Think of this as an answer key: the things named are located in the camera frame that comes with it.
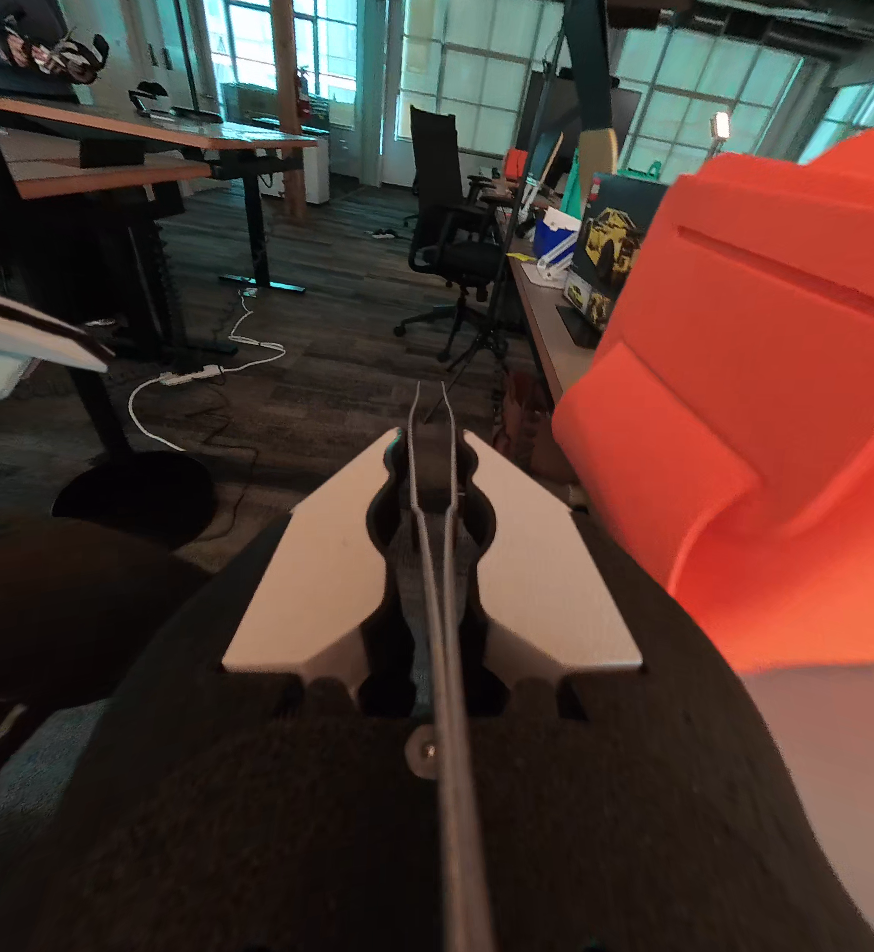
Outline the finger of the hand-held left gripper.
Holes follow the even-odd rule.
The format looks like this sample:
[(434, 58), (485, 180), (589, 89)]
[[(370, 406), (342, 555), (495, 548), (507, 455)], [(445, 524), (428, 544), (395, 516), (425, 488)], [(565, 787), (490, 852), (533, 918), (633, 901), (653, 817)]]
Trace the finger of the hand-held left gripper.
[(114, 353), (82, 327), (57, 320), (33, 319), (25, 324), (0, 318), (0, 358), (9, 358), (15, 363), (40, 360), (105, 372)]
[(36, 308), (0, 295), (0, 342), (17, 341), (29, 349), (62, 348), (67, 344), (97, 351), (99, 343), (84, 329), (74, 327)]

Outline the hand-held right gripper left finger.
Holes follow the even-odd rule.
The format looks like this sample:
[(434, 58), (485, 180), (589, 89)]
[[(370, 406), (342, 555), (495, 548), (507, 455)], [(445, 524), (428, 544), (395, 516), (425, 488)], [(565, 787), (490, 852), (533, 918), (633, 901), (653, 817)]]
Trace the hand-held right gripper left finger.
[(415, 641), (388, 554), (407, 475), (407, 435), (394, 427), (292, 509), (226, 672), (333, 679), (365, 715), (412, 713)]

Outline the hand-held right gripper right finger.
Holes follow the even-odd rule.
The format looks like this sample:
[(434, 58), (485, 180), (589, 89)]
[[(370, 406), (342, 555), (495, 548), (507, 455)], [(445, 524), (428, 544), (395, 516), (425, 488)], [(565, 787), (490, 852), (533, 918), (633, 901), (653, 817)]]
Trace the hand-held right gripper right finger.
[(457, 436), (463, 526), (476, 544), (459, 622), (466, 710), (502, 713), (526, 680), (638, 671), (639, 647), (574, 513), (465, 430)]

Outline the long metal tweezers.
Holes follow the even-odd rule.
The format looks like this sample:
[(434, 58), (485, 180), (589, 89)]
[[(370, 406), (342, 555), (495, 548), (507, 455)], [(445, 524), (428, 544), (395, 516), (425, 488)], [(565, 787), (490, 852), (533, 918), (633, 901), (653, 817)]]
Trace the long metal tweezers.
[(457, 431), (446, 388), (443, 403), (450, 422), (450, 499), (443, 516), (442, 572), (434, 565), (425, 514), (419, 503), (415, 422), (417, 385), (407, 422), (408, 484), (416, 521), (421, 582), (426, 608), (434, 754), (441, 829), (443, 948), (495, 951), (490, 894), (478, 815), (478, 798), (469, 743), (469, 722), (456, 604), (456, 530), (458, 521)]

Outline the wood-edged standing desk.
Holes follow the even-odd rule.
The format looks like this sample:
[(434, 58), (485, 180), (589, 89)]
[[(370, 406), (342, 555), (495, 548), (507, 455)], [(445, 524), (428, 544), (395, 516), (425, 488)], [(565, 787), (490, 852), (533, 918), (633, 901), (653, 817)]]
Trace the wood-edged standing desk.
[[(0, 262), (13, 264), (20, 274), (26, 304), (84, 328), (89, 309), (105, 304), (107, 295), (92, 286), (102, 278), (103, 272), (97, 271), (80, 287), (79, 297), (71, 297), (76, 290), (71, 286), (77, 268), (74, 252), (81, 238), (86, 232), (118, 232), (140, 220), (150, 221), (153, 208), (179, 210), (181, 195), (171, 186), (169, 196), (158, 192), (156, 202), (136, 207), (90, 204), (82, 196), (207, 177), (206, 164), (171, 151), (147, 155), (138, 141), (76, 141), (0, 127)], [(108, 368), (67, 369), (107, 458), (129, 458), (133, 449), (101, 379)]]
[(271, 279), (267, 258), (259, 179), (270, 173), (298, 169), (299, 160), (283, 155), (287, 149), (315, 149), (317, 138), (301, 134), (287, 136), (278, 128), (234, 123), (201, 123), (177, 116), (153, 117), (145, 114), (124, 114), (97, 106), (69, 105), (0, 96), (0, 113), (31, 120), (56, 123), (83, 135), (102, 133), (120, 136), (145, 144), (161, 144), (178, 149), (182, 156), (208, 166), (212, 179), (223, 182), (240, 180), (243, 198), (252, 275), (222, 275), (223, 281), (243, 286), (302, 294), (303, 287), (275, 282)]

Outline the black round base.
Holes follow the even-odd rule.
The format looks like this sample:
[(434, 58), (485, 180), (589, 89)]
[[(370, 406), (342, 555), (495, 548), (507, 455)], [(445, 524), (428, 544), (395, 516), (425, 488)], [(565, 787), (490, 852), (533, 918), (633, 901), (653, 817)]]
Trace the black round base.
[(157, 450), (86, 470), (58, 494), (50, 514), (174, 551), (198, 539), (217, 509), (215, 482), (200, 461), (181, 451)]

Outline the black light stand tripod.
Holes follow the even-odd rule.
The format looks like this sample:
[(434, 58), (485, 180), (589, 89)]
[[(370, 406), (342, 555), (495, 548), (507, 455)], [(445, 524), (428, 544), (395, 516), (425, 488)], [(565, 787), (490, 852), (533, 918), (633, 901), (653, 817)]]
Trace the black light stand tripod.
[(506, 230), (503, 235), (502, 245), (498, 257), (496, 272), (494, 275), (492, 293), (489, 298), (489, 304), (486, 309), (486, 316), (482, 324), (478, 327), (478, 332), (472, 344), (466, 352), (456, 358), (449, 366), (449, 370), (454, 370), (455, 374), (450, 379), (449, 384), (443, 383), (443, 397), (426, 413), (422, 421), (431, 422), (436, 415), (438, 408), (445, 409), (450, 422), (454, 422), (453, 411), (450, 406), (449, 393), (459, 381), (460, 377), (467, 371), (470, 363), (480, 351), (488, 351), (498, 361), (502, 361), (506, 353), (505, 337), (501, 336), (501, 320), (499, 318), (500, 301), (506, 280), (506, 273), (509, 271), (508, 253), (510, 252), (517, 233), (525, 236), (530, 226), (526, 222), (535, 221), (537, 217), (537, 197), (542, 183), (547, 175), (547, 170), (552, 164), (555, 155), (558, 154), (560, 142), (562, 140), (562, 127), (558, 125), (556, 133), (544, 132), (542, 124), (548, 101), (551, 98), (553, 84), (558, 77), (559, 59), (562, 48), (565, 46), (566, 27), (562, 25), (558, 33), (553, 51), (552, 63), (543, 70), (543, 85), (540, 91), (537, 110), (535, 112), (533, 125), (530, 132), (529, 145), (531, 149), (524, 165), (522, 177), (517, 182), (515, 191), (511, 193), (511, 199), (508, 204), (502, 204), (500, 210), (505, 207), (510, 208), (510, 215), (506, 221)]

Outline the orange felt storage bin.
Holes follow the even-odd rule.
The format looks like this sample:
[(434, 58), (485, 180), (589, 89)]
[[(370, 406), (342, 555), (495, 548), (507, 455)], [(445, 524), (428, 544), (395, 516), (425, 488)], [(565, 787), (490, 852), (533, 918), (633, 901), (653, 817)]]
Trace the orange felt storage bin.
[(736, 671), (874, 664), (874, 128), (673, 184), (552, 429)]

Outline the white articulated stand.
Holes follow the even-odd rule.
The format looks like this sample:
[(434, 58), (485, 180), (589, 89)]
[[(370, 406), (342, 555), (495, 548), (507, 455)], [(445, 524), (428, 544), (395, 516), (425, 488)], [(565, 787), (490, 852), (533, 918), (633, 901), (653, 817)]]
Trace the white articulated stand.
[(543, 256), (522, 263), (529, 282), (537, 287), (562, 289), (572, 264), (578, 233), (571, 232)]

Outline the blue plastic bin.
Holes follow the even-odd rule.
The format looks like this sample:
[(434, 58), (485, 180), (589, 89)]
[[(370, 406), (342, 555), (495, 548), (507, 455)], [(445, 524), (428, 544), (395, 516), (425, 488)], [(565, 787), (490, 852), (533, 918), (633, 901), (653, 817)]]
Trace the blue plastic bin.
[(580, 219), (563, 212), (560, 208), (547, 208), (538, 217), (536, 223), (533, 239), (534, 256), (540, 259), (559, 247), (562, 247), (562, 255), (558, 256), (557, 260), (571, 255), (582, 224)]

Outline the dark yellow car box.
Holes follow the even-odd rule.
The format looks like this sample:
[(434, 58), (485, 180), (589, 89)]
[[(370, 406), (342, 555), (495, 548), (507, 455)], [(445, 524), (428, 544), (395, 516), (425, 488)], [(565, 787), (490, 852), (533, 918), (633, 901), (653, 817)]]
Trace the dark yellow car box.
[(597, 333), (607, 327), (667, 191), (655, 180), (593, 177), (563, 296)]

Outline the teal bag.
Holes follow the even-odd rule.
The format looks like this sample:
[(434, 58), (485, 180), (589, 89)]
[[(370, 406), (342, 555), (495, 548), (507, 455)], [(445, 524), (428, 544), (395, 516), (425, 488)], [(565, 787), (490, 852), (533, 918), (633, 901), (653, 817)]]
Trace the teal bag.
[(583, 219), (592, 186), (592, 178), (591, 174), (582, 169), (579, 156), (575, 154), (562, 194), (560, 206), (562, 213), (578, 220)]

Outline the beige wooden board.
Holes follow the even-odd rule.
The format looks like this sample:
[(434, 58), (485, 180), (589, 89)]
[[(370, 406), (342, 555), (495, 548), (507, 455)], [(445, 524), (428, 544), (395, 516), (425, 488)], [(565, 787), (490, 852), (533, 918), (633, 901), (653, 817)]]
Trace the beige wooden board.
[(583, 128), (578, 142), (578, 173), (581, 202), (588, 202), (593, 180), (598, 175), (615, 174), (619, 160), (619, 145), (615, 130)]

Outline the black office chair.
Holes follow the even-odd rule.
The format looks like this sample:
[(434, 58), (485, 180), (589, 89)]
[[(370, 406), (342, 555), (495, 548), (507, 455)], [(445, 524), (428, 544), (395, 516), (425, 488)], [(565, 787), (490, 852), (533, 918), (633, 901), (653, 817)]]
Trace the black office chair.
[(469, 192), (464, 193), (455, 119), (415, 106), (410, 107), (409, 118), (419, 208), (408, 268), (440, 278), (457, 289), (458, 296), (454, 305), (437, 306), (402, 320), (393, 332), (403, 337), (408, 327), (452, 318), (438, 354), (438, 360), (451, 370), (478, 349), (497, 350), (488, 342), (489, 311), (474, 308), (468, 298), (474, 292), (478, 303), (488, 302), (502, 266), (502, 239), (494, 209), (479, 199), (491, 181), (472, 177)]

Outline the black monitor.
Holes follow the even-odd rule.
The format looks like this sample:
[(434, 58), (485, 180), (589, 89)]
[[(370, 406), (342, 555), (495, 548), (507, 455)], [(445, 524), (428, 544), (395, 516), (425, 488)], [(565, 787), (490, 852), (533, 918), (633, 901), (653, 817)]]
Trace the black monitor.
[[(538, 70), (534, 70), (530, 74), (524, 108), (515, 139), (516, 149), (529, 150), (531, 133), (545, 78), (543, 72)], [(624, 143), (641, 99), (642, 94), (639, 91), (624, 89), (619, 85), (611, 89), (613, 128), (619, 147)], [(557, 77), (553, 80), (540, 129), (543, 133), (562, 132), (563, 134), (560, 151), (546, 179), (548, 184), (556, 184), (562, 174), (570, 171), (582, 130), (577, 91), (572, 79)]]

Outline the wooden post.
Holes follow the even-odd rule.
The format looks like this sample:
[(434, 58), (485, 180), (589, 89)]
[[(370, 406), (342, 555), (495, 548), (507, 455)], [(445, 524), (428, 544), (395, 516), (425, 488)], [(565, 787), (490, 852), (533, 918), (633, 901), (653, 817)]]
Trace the wooden post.
[[(296, 106), (297, 51), (293, 3), (291, 1), (271, 1), (269, 8), (272, 20), (280, 129), (287, 136), (299, 137), (301, 129)], [(287, 215), (293, 221), (302, 223), (307, 214), (302, 150), (287, 149), (283, 151), (283, 155), (287, 157), (288, 161), (292, 158), (300, 161), (298, 169), (287, 169), (284, 172), (284, 184)]]

